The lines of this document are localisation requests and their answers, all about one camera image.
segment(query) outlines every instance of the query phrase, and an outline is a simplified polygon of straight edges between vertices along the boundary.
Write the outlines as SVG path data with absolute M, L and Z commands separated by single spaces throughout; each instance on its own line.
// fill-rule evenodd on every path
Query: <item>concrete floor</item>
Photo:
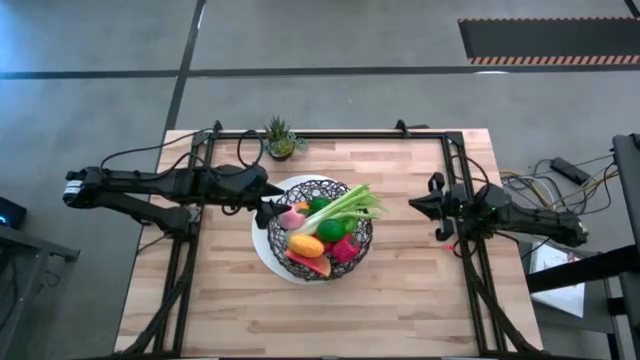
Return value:
M 195 4 L 0 0 L 0 72 L 178 69 Z M 466 65 L 460 17 L 627 15 L 622 0 L 210 0 L 192 68 Z M 0 195 L 29 209 L 27 232 L 82 249 L 75 265 L 55 264 L 63 281 L 38 297 L 15 358 L 112 350 L 140 226 L 110 211 L 65 207 L 64 176 L 110 153 L 159 143 L 174 85 L 0 80 L 0 153 L 11 154 L 0 160 Z M 298 128 L 387 128 L 400 118 L 434 128 L 488 127 L 500 168 L 527 171 L 542 158 L 607 154 L 613 135 L 639 132 L 638 93 L 636 72 L 190 79 L 176 128 L 215 120 L 256 128 L 273 114 Z M 133 154 L 112 167 L 151 170 L 157 156 Z M 631 242 L 615 181 L 612 196 L 611 209 L 584 218 L 592 234 L 587 250 Z M 598 194 L 593 208 L 605 200 Z M 601 335 L 541 330 L 554 353 L 608 357 Z

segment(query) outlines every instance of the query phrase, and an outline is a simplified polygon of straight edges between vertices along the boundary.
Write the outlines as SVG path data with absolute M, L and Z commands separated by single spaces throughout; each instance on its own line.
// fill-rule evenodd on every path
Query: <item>floor mat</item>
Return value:
M 640 19 L 460 19 L 475 65 L 594 65 L 640 61 Z

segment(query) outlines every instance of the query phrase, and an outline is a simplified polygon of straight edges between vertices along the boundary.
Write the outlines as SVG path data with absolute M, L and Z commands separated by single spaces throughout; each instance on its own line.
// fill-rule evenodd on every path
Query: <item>black wire bowl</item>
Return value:
M 333 180 L 310 180 L 287 190 L 285 194 L 278 199 L 277 203 L 294 205 L 302 201 L 311 201 L 311 199 L 316 196 L 322 196 L 333 201 L 344 195 L 347 191 L 349 191 L 349 188 L 341 182 Z M 325 256 L 331 262 L 331 274 L 325 277 L 302 264 L 289 260 L 285 255 L 285 251 L 287 250 L 287 230 L 280 227 L 277 218 L 271 219 L 267 230 L 269 247 L 273 255 L 278 259 L 280 265 L 284 266 L 284 268 L 295 277 L 306 281 L 333 280 L 349 273 L 360 263 L 364 256 L 367 255 L 369 245 L 373 239 L 373 225 L 371 224 L 371 220 L 360 219 L 358 221 L 358 228 L 353 233 L 356 241 L 360 243 L 358 255 L 348 263 L 341 264 L 331 256 L 331 253 L 326 253 Z

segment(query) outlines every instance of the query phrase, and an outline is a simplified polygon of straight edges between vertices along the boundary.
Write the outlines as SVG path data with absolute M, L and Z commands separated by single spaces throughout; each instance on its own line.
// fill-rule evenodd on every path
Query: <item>plant pot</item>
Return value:
M 275 161 L 286 161 L 291 157 L 291 155 L 293 155 L 293 151 L 288 153 L 287 155 L 274 155 L 271 153 L 271 151 L 269 151 L 269 156 L 271 156 L 271 158 Z

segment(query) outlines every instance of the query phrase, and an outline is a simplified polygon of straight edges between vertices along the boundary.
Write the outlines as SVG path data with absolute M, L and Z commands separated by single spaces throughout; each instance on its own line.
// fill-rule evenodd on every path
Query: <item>wooden table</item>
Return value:
M 467 155 L 499 184 L 485 129 L 462 130 Z M 167 141 L 188 131 L 170 131 Z M 188 152 L 190 139 L 166 147 L 158 171 Z M 243 144 L 246 161 L 258 144 Z M 409 207 L 424 196 L 434 171 L 444 172 L 442 147 L 432 140 L 313 140 L 306 153 L 284 163 L 264 156 L 269 181 L 320 174 L 347 183 L 371 184 L 390 209 L 374 222 L 372 249 L 344 278 L 326 285 L 290 283 L 258 258 L 251 214 L 227 217 L 207 207 L 200 235 L 183 356 L 442 356 L 477 355 L 460 259 L 435 240 L 436 222 Z M 239 164 L 236 141 L 216 141 L 214 164 Z M 473 166 L 474 177 L 481 174 Z M 476 190 L 481 184 L 474 184 Z M 152 197 L 153 203 L 171 206 Z M 140 245 L 161 235 L 146 228 Z M 452 244 L 455 236 L 447 243 Z M 517 246 L 487 242 L 501 306 L 527 340 L 542 347 Z M 149 247 L 136 260 L 116 350 L 126 348 L 147 325 L 162 297 L 170 241 Z M 483 309 L 487 336 L 490 321 Z M 170 320 L 167 344 L 172 339 Z

